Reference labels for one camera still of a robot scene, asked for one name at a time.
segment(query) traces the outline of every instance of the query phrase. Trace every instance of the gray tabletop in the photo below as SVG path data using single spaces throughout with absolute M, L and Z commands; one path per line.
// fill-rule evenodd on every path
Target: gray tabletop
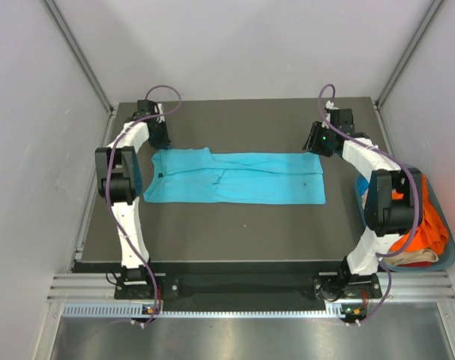
M 385 149 L 368 97 L 340 98 L 350 107 L 357 131 Z M 166 110 L 174 103 L 165 103 Z M 135 103 L 121 103 L 113 126 L 118 134 Z M 186 101 L 166 118 L 173 147 L 212 153 L 300 152 L 314 121 L 315 99 Z M 155 150 L 138 154 L 144 188 L 153 176 Z M 362 220 L 353 190 L 357 172 L 334 156 L 322 158 L 325 205 L 232 203 L 148 204 L 139 214 L 145 244 L 155 261 L 340 260 L 358 242 Z M 117 231 L 98 195 L 88 227 L 83 262 L 120 261 Z

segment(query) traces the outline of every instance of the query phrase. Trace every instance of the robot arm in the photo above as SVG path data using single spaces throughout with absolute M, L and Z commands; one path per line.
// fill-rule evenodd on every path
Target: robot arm
M 330 279 L 334 287 L 358 293 L 358 290 L 368 290 L 376 281 L 379 267 L 377 254 L 387 254 L 393 244 L 408 233 L 414 219 L 414 201 L 406 174 L 399 165 L 378 154 L 367 135 L 355 133 L 351 109 L 337 109 L 328 101 L 325 109 L 328 111 L 327 120 L 335 128 L 354 137 L 367 147 L 344 139 L 331 130 L 323 122 L 314 122 L 309 139 L 304 149 L 314 154 L 330 157 L 338 154 L 350 163 L 369 182 L 364 218 L 366 229 L 357 247 L 344 258 L 337 277 Z M 421 188 L 422 174 L 417 169 L 409 169 L 417 188 Z M 392 199 L 392 191 L 402 194 L 402 199 Z M 421 193 L 419 194 L 420 209 L 422 209 Z
M 137 119 L 152 114 L 159 114 L 159 116 L 133 126 Z M 139 100 L 137 102 L 137 111 L 132 118 L 126 120 L 121 133 L 107 147 L 98 148 L 95 152 L 97 189 L 99 194 L 105 198 L 107 168 L 112 144 L 119 137 L 122 137 L 115 150 L 114 168 L 111 176 L 110 197 L 112 200 L 112 211 L 117 221 L 126 231 L 133 247 L 146 262 L 149 261 L 149 252 L 144 244 L 139 221 L 139 197 L 142 195 L 142 177 L 136 155 L 146 141 L 149 141 L 151 147 L 156 149 L 170 146 L 169 135 L 162 114 L 162 104 L 156 104 L 149 100 Z M 142 261 L 133 252 L 124 234 L 119 229 L 118 235 L 121 242 L 121 266 L 123 269 L 123 274 L 121 275 L 124 282 L 126 284 L 146 284 L 148 274 Z

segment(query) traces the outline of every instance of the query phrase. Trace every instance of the purple cable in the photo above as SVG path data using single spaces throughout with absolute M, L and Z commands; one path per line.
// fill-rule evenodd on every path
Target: purple cable
M 338 133 L 341 137 L 347 140 L 351 140 L 354 143 L 363 146 L 364 148 L 367 148 L 368 145 L 363 144 L 362 142 L 356 140 L 355 138 L 347 135 L 346 133 L 342 132 L 341 130 L 335 128 L 334 126 L 331 125 L 329 121 L 327 121 L 327 114 L 324 111 L 324 107 L 322 105 L 322 95 L 324 94 L 324 91 L 326 88 L 332 88 L 332 96 L 331 96 L 331 101 L 334 100 L 335 98 L 335 86 L 333 84 L 327 84 L 325 85 L 322 90 L 319 93 L 319 97 L 317 98 L 317 107 L 319 109 L 320 115 L 322 119 L 324 120 L 324 123 L 327 124 L 327 126 Z M 382 150 L 379 150 L 378 148 L 372 148 L 371 149 L 373 152 L 376 152 L 377 154 L 380 154 L 382 156 L 385 156 L 387 159 L 393 161 L 397 165 L 399 165 L 400 169 L 403 170 L 403 172 L 406 174 L 407 178 L 409 179 L 410 187 L 412 189 L 412 194 L 414 196 L 414 221 L 412 222 L 412 229 L 409 234 L 409 238 L 407 239 L 406 243 L 397 251 L 394 251 L 393 253 L 376 253 L 377 258 L 379 259 L 379 265 L 381 268 L 384 269 L 384 271 L 387 273 L 388 277 L 388 284 L 387 284 L 387 289 L 384 292 L 384 295 L 380 299 L 379 303 L 376 305 L 373 310 L 366 315 L 366 317 L 363 320 L 359 321 L 359 325 L 365 324 L 367 321 L 372 319 L 372 317 L 377 314 L 377 312 L 380 310 L 381 306 L 384 304 L 385 300 L 387 300 L 387 297 L 389 296 L 389 293 L 391 292 L 391 287 L 392 287 L 392 274 L 389 268 L 382 262 L 382 257 L 395 257 L 396 255 L 401 254 L 403 251 L 407 249 L 407 247 L 412 243 L 412 240 L 414 239 L 415 236 L 415 231 L 417 230 L 417 224 L 419 221 L 419 215 L 420 215 L 420 206 L 419 206 L 419 194 L 417 190 L 417 186 L 415 185 L 414 178 L 412 174 L 410 173 L 409 169 L 407 169 L 407 166 L 405 166 L 403 163 L 398 161 L 395 157 L 392 155 L 388 154 L 387 152 L 384 152 Z
M 145 99 L 147 99 L 147 97 L 151 94 L 151 92 L 153 90 L 158 89 L 158 88 L 170 89 L 177 95 L 177 97 L 179 99 L 179 101 L 177 103 L 177 106 L 174 109 L 172 109 L 172 110 L 170 110 L 168 112 L 165 112 L 163 115 L 165 116 L 165 115 L 172 114 L 182 104 L 181 94 L 179 94 L 179 92 L 177 90 L 175 90 L 175 88 L 173 88 L 173 87 L 171 87 L 169 85 L 157 85 L 157 86 L 154 86 L 153 88 L 151 88 L 149 91 L 147 91 Z M 158 301 L 157 282 L 155 280 L 155 276 L 154 276 L 154 273 L 151 270 L 151 267 L 148 265 L 148 263 L 142 257 L 140 252 L 137 251 L 137 249 L 134 247 L 134 245 L 132 244 L 132 241 L 129 239 L 129 236 L 127 235 L 126 231 L 124 230 L 124 228 L 118 222 L 117 218 L 114 215 L 114 211 L 112 210 L 112 202 L 111 202 L 111 199 L 110 199 L 110 180 L 111 180 L 111 177 L 112 177 L 112 168 L 114 166 L 114 156 L 113 155 L 115 154 L 115 150 L 117 149 L 117 145 L 119 144 L 119 142 L 125 137 L 125 135 L 130 131 L 131 128 L 133 128 L 134 126 L 136 126 L 140 122 L 144 122 L 145 120 L 154 119 L 154 118 L 158 118 L 158 117 L 159 117 L 158 114 L 153 114 L 153 115 L 149 115 L 149 116 L 144 116 L 143 118 L 138 118 L 135 122 L 132 123 L 132 125 L 130 127 L 128 127 L 126 129 L 125 132 L 121 133 L 121 135 L 115 140 L 115 142 L 112 144 L 112 150 L 110 152 L 111 156 L 109 156 L 109 166 L 107 167 L 107 180 L 106 180 L 107 209 L 109 210 L 109 213 L 110 213 L 112 219 L 114 220 L 115 226 L 121 231 L 122 235 L 125 237 L 125 240 L 129 244 L 129 246 L 132 249 L 132 251 L 136 254 L 136 256 L 139 258 L 139 260 L 142 262 L 142 264 L 147 269 L 147 272 L 149 273 L 149 276 L 151 277 L 152 284 L 154 285 L 154 309 L 153 309 L 152 315 L 149 318 L 149 320 L 146 323 L 146 325 L 151 323 L 151 321 L 154 319 L 154 315 L 157 312 L 157 301 Z
M 317 98 L 317 107 L 319 108 L 319 112 L 320 112 L 320 115 L 322 116 L 322 119 L 324 120 L 324 123 L 327 124 L 327 126 L 331 130 L 338 133 L 344 139 L 350 140 L 350 141 L 356 143 L 357 145 L 363 146 L 364 148 L 368 148 L 368 145 L 358 141 L 357 139 L 355 139 L 353 137 L 350 137 L 346 133 L 344 133 L 341 130 L 332 126 L 331 123 L 329 121 L 327 121 L 327 114 L 325 113 L 324 107 L 322 106 L 322 95 L 324 94 L 324 91 L 326 88 L 332 88 L 331 101 L 333 101 L 334 97 L 335 97 L 335 87 L 332 84 L 325 85 L 319 93 L 319 97 Z M 403 172 L 406 174 L 407 178 L 409 179 L 410 187 L 412 189 L 412 195 L 414 196 L 414 220 L 412 221 L 412 229 L 409 233 L 409 238 L 407 239 L 406 243 L 399 250 L 394 251 L 393 253 L 376 253 L 377 257 L 396 257 L 397 255 L 403 253 L 409 247 L 409 245 L 412 243 L 412 240 L 414 239 L 415 231 L 417 230 L 417 224 L 418 224 L 419 215 L 420 215 L 419 194 L 418 194 L 417 186 L 415 185 L 414 178 L 413 178 L 412 174 L 410 173 L 409 169 L 407 169 L 407 166 L 405 166 L 403 163 L 398 161 L 394 156 L 388 154 L 385 151 L 379 150 L 378 148 L 372 148 L 370 150 L 386 157 L 390 161 L 393 161 L 394 163 L 399 165 L 400 169 L 403 170 Z

